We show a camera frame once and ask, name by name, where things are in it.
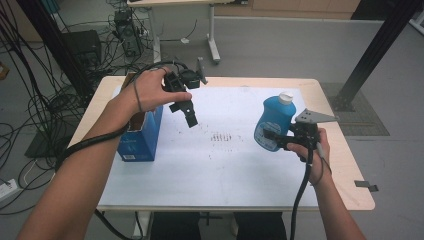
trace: person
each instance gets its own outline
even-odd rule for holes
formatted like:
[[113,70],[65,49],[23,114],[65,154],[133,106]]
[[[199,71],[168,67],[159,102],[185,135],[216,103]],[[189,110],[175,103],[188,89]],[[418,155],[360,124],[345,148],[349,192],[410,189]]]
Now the person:
[[[170,93],[162,89],[162,79],[170,72],[166,67],[145,71],[115,98],[110,100],[100,117],[84,136],[89,139],[121,129],[140,111],[191,99],[188,92]],[[324,129],[321,142],[329,158],[330,148]],[[17,239],[84,239],[89,221],[100,200],[119,137],[84,148],[70,155],[56,172],[36,207],[22,226]],[[290,145],[293,152],[306,156],[302,146]],[[346,210],[334,185],[329,169],[314,155],[310,182],[315,183],[324,168],[315,191],[319,209],[329,239],[364,238],[359,227]]]

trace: plastic bottle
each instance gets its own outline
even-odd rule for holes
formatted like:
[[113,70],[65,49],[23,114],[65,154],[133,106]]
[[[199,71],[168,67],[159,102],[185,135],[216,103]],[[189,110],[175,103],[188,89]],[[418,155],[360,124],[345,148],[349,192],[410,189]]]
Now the plastic bottle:
[[287,135],[291,120],[296,113],[296,107],[292,101],[293,94],[290,92],[282,92],[279,96],[273,96],[264,101],[264,112],[254,133],[254,138],[261,147],[271,152],[279,150],[275,141],[264,137],[263,129],[271,130],[278,135]]

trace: floor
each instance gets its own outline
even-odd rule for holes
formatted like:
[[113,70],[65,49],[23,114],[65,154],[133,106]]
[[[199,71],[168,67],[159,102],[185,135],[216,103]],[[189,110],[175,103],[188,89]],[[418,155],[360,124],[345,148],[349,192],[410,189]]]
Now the floor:
[[[104,1],[70,2],[66,0],[61,3],[61,14],[65,22],[69,22],[67,24],[75,24],[82,19],[103,20],[111,14],[111,8],[107,8],[109,12],[96,11],[96,14],[86,10],[100,6]],[[83,4],[90,7],[79,9]],[[382,22],[217,17],[215,24],[215,38],[222,58],[219,64],[210,60],[207,43],[201,39],[190,41],[189,44],[163,42],[162,57],[178,58],[194,67],[195,59],[203,56],[206,59],[206,75],[211,77],[314,78],[323,83],[343,83]],[[202,38],[201,26],[198,25],[193,38]],[[168,34],[166,37],[169,38],[182,38],[191,28],[166,26],[164,34]],[[37,50],[37,53],[46,61],[43,50]],[[8,78],[0,81],[0,122],[17,128],[28,118],[29,97],[8,55],[2,53],[0,57],[11,67]],[[375,210],[352,213],[369,239],[424,238],[424,188],[419,187],[424,169],[424,111],[420,107],[424,102],[423,63],[424,36],[407,25],[361,89],[390,133],[390,136],[384,137],[347,137],[364,178],[379,188],[378,192],[372,193]],[[40,89],[50,92],[41,67],[33,59],[30,64],[36,76],[40,76]],[[5,125],[0,126],[3,135],[8,130]],[[7,163],[1,168],[2,179],[17,179],[21,169],[28,181],[42,173],[40,169],[29,171],[31,159],[23,155],[35,133],[33,126],[21,130]],[[45,166],[43,161],[40,159],[38,164]],[[51,174],[47,172],[42,175],[37,179],[37,184],[47,181]],[[25,191],[8,207],[4,205],[11,199],[0,202],[0,214],[35,204],[43,190],[41,187]],[[0,215],[1,239],[15,239],[28,214],[29,211]],[[107,212],[105,216],[119,231],[131,236],[134,230],[133,214]],[[235,239],[230,232],[230,215],[222,216],[223,219],[210,220],[209,226],[205,220],[200,222],[203,239]],[[290,214],[283,214],[283,219],[289,228]],[[297,239],[325,239],[319,213],[299,213],[296,236]],[[86,239],[117,238],[93,216]]]

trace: cardboard box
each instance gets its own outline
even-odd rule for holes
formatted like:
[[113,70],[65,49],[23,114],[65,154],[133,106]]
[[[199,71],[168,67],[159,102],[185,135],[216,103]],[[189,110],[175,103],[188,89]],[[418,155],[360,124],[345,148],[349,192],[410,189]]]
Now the cardboard box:
[[[124,86],[133,76],[134,73],[127,75]],[[137,113],[131,118],[130,130],[121,136],[118,145],[118,153],[123,161],[154,161],[162,112],[163,106],[160,106],[154,111]]]

